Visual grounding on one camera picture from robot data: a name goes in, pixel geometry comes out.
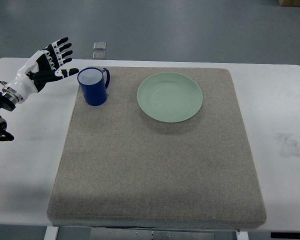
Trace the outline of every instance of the gray felt mat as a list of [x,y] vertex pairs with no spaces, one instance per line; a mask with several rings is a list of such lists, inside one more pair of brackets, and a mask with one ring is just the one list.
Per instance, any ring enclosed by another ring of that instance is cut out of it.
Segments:
[[[219,68],[108,67],[108,99],[78,92],[48,208],[55,226],[256,228],[265,207],[231,75]],[[192,118],[164,123],[137,102],[159,72],[198,83]]]

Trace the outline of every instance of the green plate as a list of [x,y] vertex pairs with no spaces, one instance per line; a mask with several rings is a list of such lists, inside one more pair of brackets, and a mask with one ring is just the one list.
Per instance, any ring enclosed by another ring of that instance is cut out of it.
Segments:
[[182,122],[195,115],[203,102],[198,84],[176,72],[160,72],[139,86],[140,108],[151,118],[166,123]]

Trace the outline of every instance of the white table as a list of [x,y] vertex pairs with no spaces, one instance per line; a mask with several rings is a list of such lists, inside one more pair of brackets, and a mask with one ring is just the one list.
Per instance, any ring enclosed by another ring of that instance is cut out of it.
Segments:
[[[13,80],[26,60],[1,58],[0,80]],[[267,214],[257,230],[300,232],[300,66],[79,59],[66,66],[228,69]],[[48,83],[13,112],[0,110],[15,137],[0,142],[0,224],[51,225],[46,211],[78,86],[76,77]]]

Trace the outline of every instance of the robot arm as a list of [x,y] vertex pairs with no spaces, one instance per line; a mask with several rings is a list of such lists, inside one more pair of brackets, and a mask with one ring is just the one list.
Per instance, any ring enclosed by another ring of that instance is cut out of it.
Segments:
[[68,38],[62,38],[37,51],[16,73],[14,80],[3,89],[3,96],[14,104],[23,103],[30,94],[40,92],[46,83],[54,82],[79,72],[77,68],[59,68],[72,59],[65,58],[73,52],[64,50],[71,47],[71,43],[64,44]]
[[[72,60],[66,57],[73,52],[71,50],[64,52],[71,47],[71,43],[66,43],[67,41],[67,37],[55,41],[29,58],[17,71],[14,80],[5,84],[2,93],[0,92],[0,109],[12,111],[17,103],[23,103],[30,94],[40,92],[46,83],[55,82],[79,72],[77,68],[60,69]],[[6,129],[7,122],[0,116],[0,141],[14,139]]]

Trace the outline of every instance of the concrete floor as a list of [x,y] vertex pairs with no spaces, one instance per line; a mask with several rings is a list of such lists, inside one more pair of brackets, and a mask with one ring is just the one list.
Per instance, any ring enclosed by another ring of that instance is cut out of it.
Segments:
[[[63,37],[75,59],[91,59],[94,42],[106,42],[108,60],[300,65],[300,7],[277,0],[0,0],[0,58],[29,58]],[[45,230],[0,225],[0,240],[42,240]],[[90,228],[63,227],[57,239],[89,237]]]

